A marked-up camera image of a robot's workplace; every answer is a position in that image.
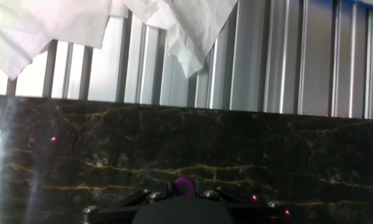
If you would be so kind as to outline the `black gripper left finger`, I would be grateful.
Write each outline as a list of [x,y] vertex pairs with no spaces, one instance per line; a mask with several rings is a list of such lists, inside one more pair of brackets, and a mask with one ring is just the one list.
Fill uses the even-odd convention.
[[136,213],[145,205],[149,205],[172,197],[172,184],[159,184],[153,189],[142,189],[120,200],[112,207],[91,205],[82,211],[82,223],[111,224],[132,223]]

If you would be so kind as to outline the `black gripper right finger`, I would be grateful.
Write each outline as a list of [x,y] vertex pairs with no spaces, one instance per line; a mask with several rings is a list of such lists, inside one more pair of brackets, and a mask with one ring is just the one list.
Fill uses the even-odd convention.
[[225,205],[234,223],[281,224],[285,222],[285,206],[257,194],[237,194],[219,185],[196,185],[199,198]]

